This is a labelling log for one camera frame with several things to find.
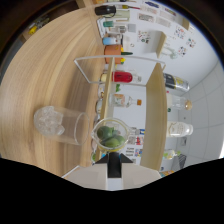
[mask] glass cup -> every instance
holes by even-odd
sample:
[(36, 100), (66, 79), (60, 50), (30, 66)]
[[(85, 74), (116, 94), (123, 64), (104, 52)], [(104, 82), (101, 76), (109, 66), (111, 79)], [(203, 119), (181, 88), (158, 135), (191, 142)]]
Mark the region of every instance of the glass cup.
[(86, 142), (89, 121), (86, 113), (63, 107), (46, 106), (34, 114), (34, 125), (42, 135), (73, 145), (83, 145)]

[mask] jar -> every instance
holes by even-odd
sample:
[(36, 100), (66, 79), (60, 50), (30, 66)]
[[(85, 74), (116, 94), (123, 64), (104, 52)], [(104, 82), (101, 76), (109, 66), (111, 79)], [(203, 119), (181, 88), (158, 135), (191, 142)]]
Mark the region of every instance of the jar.
[(174, 96), (169, 93), (166, 94), (167, 108), (174, 108), (177, 110), (191, 110), (192, 103), (185, 97)]

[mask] shelf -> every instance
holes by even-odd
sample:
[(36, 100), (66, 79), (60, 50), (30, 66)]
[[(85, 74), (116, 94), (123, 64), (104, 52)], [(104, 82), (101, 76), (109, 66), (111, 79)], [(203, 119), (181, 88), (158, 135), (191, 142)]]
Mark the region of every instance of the shelf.
[[(104, 96), (103, 96), (103, 102), (102, 102), (102, 108), (101, 108), (101, 114), (100, 114), (100, 120), (106, 118), (106, 117), (113, 117), (113, 107), (109, 108), (108, 106), (108, 97), (110, 93), (116, 92), (116, 83), (112, 82), (112, 72), (115, 66), (115, 58), (110, 59), (108, 71), (107, 71), (107, 78), (105, 82), (105, 88), (104, 88)], [(100, 160), (102, 156), (102, 153), (99, 149), (96, 150), (96, 157), (95, 161), (97, 162)]]
[(160, 54), (162, 53), (164, 44), (166, 43), (166, 39), (167, 39), (166, 35), (162, 32), (160, 36), (159, 44), (156, 50), (157, 58), (159, 58)]
[[(114, 68), (114, 58), (110, 59), (100, 119), (113, 117), (113, 109), (108, 107), (109, 93), (116, 92), (116, 84), (111, 81)], [(146, 84), (146, 127), (141, 158), (141, 166), (160, 170), (166, 142), (167, 101), (162, 67), (156, 64), (148, 83)], [(96, 150), (96, 159), (101, 159), (102, 153)]]
[(159, 171), (167, 128), (166, 90), (159, 63), (146, 84), (146, 100), (145, 137), (140, 165)]
[(189, 30), (190, 29), (190, 22), (183, 18), (183, 23), (182, 23), (182, 26), (186, 29), (186, 30)]

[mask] lime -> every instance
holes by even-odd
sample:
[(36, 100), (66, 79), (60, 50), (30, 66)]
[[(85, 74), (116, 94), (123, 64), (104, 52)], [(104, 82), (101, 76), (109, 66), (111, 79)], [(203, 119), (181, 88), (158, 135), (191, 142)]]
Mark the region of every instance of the lime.
[(112, 136), (113, 130), (114, 130), (114, 128), (110, 128), (107, 126), (101, 126), (97, 130), (97, 136), (101, 140), (110, 138)]
[(108, 148), (115, 148), (119, 145), (120, 145), (120, 143), (116, 138), (110, 138), (105, 142), (105, 146)]
[(113, 133), (112, 133), (113, 136), (119, 135), (119, 134), (120, 134), (120, 132), (118, 130), (114, 130)]
[(114, 138), (116, 138), (119, 141), (120, 145), (123, 145), (125, 143), (125, 139), (121, 135), (116, 135), (114, 136)]

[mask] glass bowl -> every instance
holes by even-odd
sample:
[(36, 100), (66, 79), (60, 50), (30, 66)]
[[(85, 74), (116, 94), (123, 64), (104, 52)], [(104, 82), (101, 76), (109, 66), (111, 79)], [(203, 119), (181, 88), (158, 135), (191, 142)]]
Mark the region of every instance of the glass bowl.
[[(97, 135), (97, 131), (102, 126), (113, 128), (112, 135), (110, 135), (105, 139), (100, 139)], [(96, 126), (93, 128), (91, 132), (91, 137), (96, 141), (98, 148), (102, 152), (117, 152), (120, 151), (127, 144), (130, 131), (131, 131), (130, 127), (128, 127), (123, 121), (117, 118), (109, 117), (101, 120), (99, 123), (96, 124)], [(120, 145), (116, 147), (106, 147), (105, 145), (101, 144), (102, 141), (105, 143), (105, 141), (111, 138), (116, 138), (118, 135), (123, 137), (123, 141)]]

